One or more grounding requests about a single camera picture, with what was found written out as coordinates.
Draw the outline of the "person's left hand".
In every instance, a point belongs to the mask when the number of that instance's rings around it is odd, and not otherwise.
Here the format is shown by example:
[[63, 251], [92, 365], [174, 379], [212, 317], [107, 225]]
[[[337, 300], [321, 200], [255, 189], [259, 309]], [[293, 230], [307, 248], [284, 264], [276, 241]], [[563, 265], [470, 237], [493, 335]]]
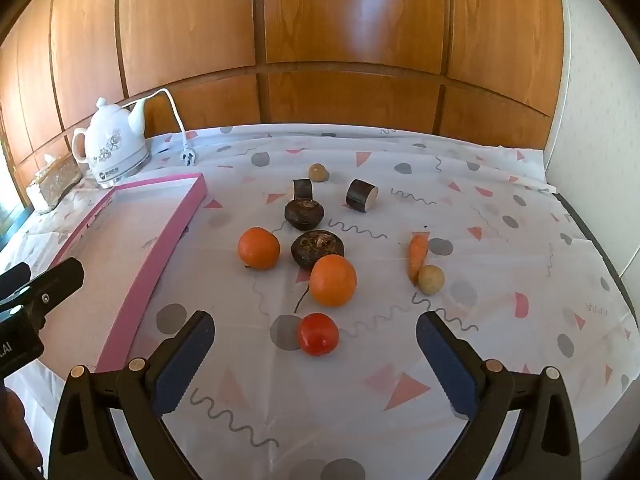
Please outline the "person's left hand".
[[26, 420], [23, 402], [11, 389], [5, 388], [6, 404], [1, 409], [1, 419], [9, 428], [6, 442], [11, 445], [15, 455], [29, 467], [40, 468], [43, 464], [42, 455], [32, 438]]

